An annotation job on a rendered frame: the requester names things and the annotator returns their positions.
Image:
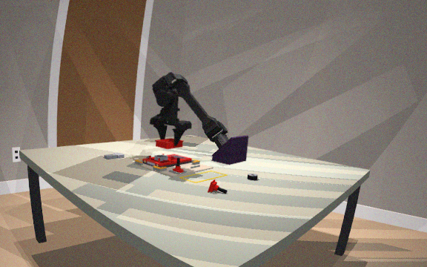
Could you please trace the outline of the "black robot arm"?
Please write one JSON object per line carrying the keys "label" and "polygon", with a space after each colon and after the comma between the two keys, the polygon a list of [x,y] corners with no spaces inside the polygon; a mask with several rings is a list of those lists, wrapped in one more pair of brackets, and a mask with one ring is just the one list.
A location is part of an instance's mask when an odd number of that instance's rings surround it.
{"label": "black robot arm", "polygon": [[[172,83],[174,79],[176,81]],[[228,132],[226,127],[206,113],[203,107],[192,96],[188,81],[180,74],[169,72],[166,76],[158,79],[153,84],[152,89],[156,97],[156,103],[161,107],[178,106],[179,97],[182,97],[201,120],[202,129],[206,136],[211,142],[215,142],[218,148],[222,147],[229,140],[226,136]],[[152,120],[154,125],[163,125],[167,121],[172,122],[171,112],[166,110],[166,113],[163,113],[163,110],[161,110],[161,113],[153,117]],[[222,129],[223,131],[221,131]],[[213,138],[213,136],[215,137]]]}

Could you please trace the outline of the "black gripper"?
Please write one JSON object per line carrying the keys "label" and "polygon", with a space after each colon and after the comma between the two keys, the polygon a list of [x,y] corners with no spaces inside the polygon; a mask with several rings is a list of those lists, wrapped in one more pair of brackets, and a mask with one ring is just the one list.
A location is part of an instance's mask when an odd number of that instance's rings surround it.
{"label": "black gripper", "polygon": [[[154,127],[158,130],[160,139],[165,139],[165,134],[167,130],[167,125],[173,125],[176,128],[173,129],[174,131],[174,145],[177,146],[181,136],[187,129],[191,129],[191,122],[189,121],[179,121],[178,117],[178,111],[180,111],[180,108],[178,106],[167,106],[162,108],[163,113],[166,113],[166,110],[169,110],[171,112],[172,116],[172,122],[166,122],[163,125],[154,125]],[[173,124],[172,124],[173,123]]]}

